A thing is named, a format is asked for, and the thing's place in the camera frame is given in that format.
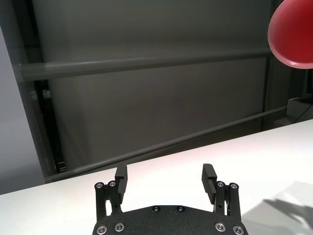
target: white wall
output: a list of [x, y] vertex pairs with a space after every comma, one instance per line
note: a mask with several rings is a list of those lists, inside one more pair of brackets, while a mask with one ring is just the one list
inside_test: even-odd
[[[187, 45], [214, 49], [216, 42], [267, 44], [270, 1], [33, 3], [46, 61], [166, 53]], [[67, 168], [258, 113], [264, 73], [261, 58], [51, 80]]]
[[43, 173], [2, 31], [0, 110], [0, 194], [43, 184]]

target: bolt head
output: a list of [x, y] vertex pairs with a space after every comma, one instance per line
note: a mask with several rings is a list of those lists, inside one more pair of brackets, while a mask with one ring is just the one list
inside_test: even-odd
[[101, 225], [97, 228], [97, 234], [102, 235], [105, 234], [107, 232], [107, 227], [104, 225]]
[[234, 226], [233, 230], [234, 230], [236, 235], [243, 235], [245, 233], [243, 228], [239, 227], [239, 226]]
[[177, 207], [177, 211], [178, 211], [178, 212], [184, 212], [184, 211], [185, 211], [185, 207], [178, 206], [178, 207]]
[[231, 184], [230, 185], [232, 188], [238, 188], [238, 186], [236, 184]]
[[154, 211], [154, 212], [159, 212], [160, 211], [160, 207], [159, 206], [153, 206], [152, 207], [152, 210]]
[[115, 226], [114, 226], [114, 230], [117, 231], [117, 232], [121, 232], [123, 231], [125, 228], [125, 225], [121, 222], [117, 223]]
[[226, 227], [223, 223], [216, 223], [215, 228], [219, 232], [225, 232], [226, 231]]

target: metal frame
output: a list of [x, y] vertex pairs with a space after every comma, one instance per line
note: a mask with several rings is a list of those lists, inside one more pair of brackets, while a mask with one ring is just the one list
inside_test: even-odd
[[76, 63], [34, 63], [21, 64], [25, 81], [39, 81], [54, 78], [132, 71], [151, 68], [192, 65], [229, 60], [243, 60], [270, 56], [269, 48], [203, 52], [196, 55], [177, 54], [145, 57], [128, 57]]
[[[271, 0], [270, 15], [273, 14], [274, 10], [281, 3], [281, 0]], [[174, 139], [168, 142], [160, 143], [154, 146], [143, 148], [134, 152], [126, 153], [114, 158], [104, 160], [101, 162], [93, 163], [83, 167], [79, 167], [73, 170], [69, 170], [57, 175], [53, 175], [46, 178], [47, 182], [57, 181], [72, 177], [75, 175], [83, 174], [92, 170], [99, 169], [120, 161], [128, 160], [136, 156], [140, 156], [146, 153], [157, 151], [184, 141], [192, 140], [194, 138], [210, 134], [215, 131], [225, 129], [230, 126], [234, 126], [240, 123], [244, 123], [257, 118], [263, 118], [268, 115], [281, 112], [286, 107], [281, 107], [275, 110], [265, 112], [265, 101], [266, 91], [268, 86], [268, 78], [270, 74], [270, 65], [272, 53], [267, 48], [247, 48], [242, 50], [228, 50], [228, 51], [208, 51], [201, 54], [190, 55], [190, 54], [177, 54], [177, 55], [162, 55], [162, 56], [145, 56], [145, 57], [129, 57], [129, 58], [117, 58], [117, 59], [106, 59], [100, 61], [88, 61], [88, 62], [76, 62], [76, 63], [35, 63], [35, 64], [21, 64], [21, 71], [25, 81], [39, 81], [55, 78], [65, 78], [82, 75], [102, 74], [108, 72], [119, 72], [119, 71], [132, 71], [141, 69], [151, 68], [162, 68], [171, 66], [191, 65], [200, 63], [230, 61], [230, 60], [243, 60], [251, 58], [266, 57], [266, 69], [265, 69], [265, 80], [264, 80], [264, 95], [262, 104], [262, 113], [246, 117], [241, 120], [230, 122], [224, 125], [220, 125], [211, 129], [203, 130], [191, 135], [187, 135], [178, 139]]]
[[80, 175], [80, 174], [83, 174], [83, 173], [86, 173], [86, 172], [89, 172], [89, 171], [92, 171], [92, 170], [97, 170], [99, 168], [102, 168], [102, 167], [105, 167], [105, 166], [108, 166], [108, 165], [112, 165], [112, 164], [115, 164], [115, 163], [118, 163], [118, 162], [121, 162], [121, 161], [129, 160], [131, 158], [134, 158], [134, 157], [137, 157], [137, 156], [141, 156], [143, 154], [151, 153], [151, 152], [163, 149], [163, 148], [167, 148], [167, 147], [173, 146], [173, 145], [181, 143], [181, 142], [189, 141], [189, 140], [192, 140], [192, 139], [195, 139], [195, 138], [198, 138], [198, 137], [201, 137], [201, 136], [204, 136], [204, 135], [216, 132], [216, 131], [220, 131], [220, 130], [223, 130], [225, 128], [228, 128], [228, 127], [231, 127], [231, 126], [234, 126], [234, 125], [245, 123], [247, 121], [251, 121], [251, 120], [254, 120], [254, 119], [257, 119], [257, 118], [263, 118], [263, 117], [266, 117], [266, 116], [271, 115], [271, 114], [283, 112], [286, 109], [287, 109], [286, 106], [285, 107], [281, 107], [281, 108], [278, 108], [278, 109], [274, 109], [274, 110], [271, 110], [271, 111], [267, 111], [267, 112], [264, 112], [264, 113], [260, 113], [260, 114], [256, 114], [256, 115], [253, 115], [253, 116], [250, 116], [250, 117], [246, 117], [246, 118], [243, 118], [241, 120], [229, 122], [229, 123], [226, 123], [226, 124], [223, 124], [223, 125], [220, 125], [220, 126], [216, 126], [216, 127], [213, 127], [213, 128], [210, 128], [210, 129], [206, 129], [206, 130], [203, 130], [203, 131], [200, 131], [200, 132], [196, 132], [196, 133], [193, 133], [193, 134], [190, 134], [190, 135], [187, 135], [187, 136], [183, 136], [183, 137], [171, 140], [171, 141], [167, 141], [167, 142], [159, 143], [159, 144], [156, 144], [156, 145], [153, 145], [153, 146], [149, 146], [149, 147], [146, 147], [146, 148], [142, 148], [142, 149], [136, 150], [134, 152], [129, 152], [129, 153], [122, 154], [122, 155], [119, 155], [119, 156], [116, 156], [116, 157], [113, 157], [113, 158], [110, 158], [110, 159], [106, 159], [106, 160], [103, 160], [103, 161], [100, 161], [100, 162], [96, 162], [96, 163], [92, 163], [92, 164], [85, 165], [85, 166], [82, 166], [82, 167], [78, 167], [78, 168], [73, 169], [73, 170], [68, 170], [66, 172], [62, 172], [62, 173], [59, 173], [59, 174], [56, 174], [56, 175], [49, 176], [49, 177], [46, 178], [46, 181], [47, 182], [59, 181], [59, 180], [63, 180], [63, 179], [70, 178], [70, 177], [73, 177], [73, 176], [76, 176], [76, 175]]

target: black cable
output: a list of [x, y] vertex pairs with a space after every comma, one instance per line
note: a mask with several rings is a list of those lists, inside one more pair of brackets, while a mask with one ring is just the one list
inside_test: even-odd
[[[264, 75], [264, 84], [263, 84], [263, 99], [262, 99], [262, 112], [265, 112], [266, 109], [266, 98], [268, 93], [268, 80], [269, 80], [269, 68], [272, 61], [271, 56], [266, 57], [265, 63], [265, 75]], [[261, 119], [261, 131], [264, 130], [265, 117]]]
[[293, 124], [297, 123], [297, 121], [299, 120], [299, 118], [301, 118], [312, 106], [313, 106], [313, 104], [311, 104], [299, 117], [297, 117], [297, 118], [295, 119], [295, 121], [293, 122]]

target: red object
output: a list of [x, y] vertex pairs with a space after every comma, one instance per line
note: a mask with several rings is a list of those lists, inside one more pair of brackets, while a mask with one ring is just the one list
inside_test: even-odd
[[313, 0], [285, 0], [273, 14], [268, 44], [284, 64], [313, 69]]

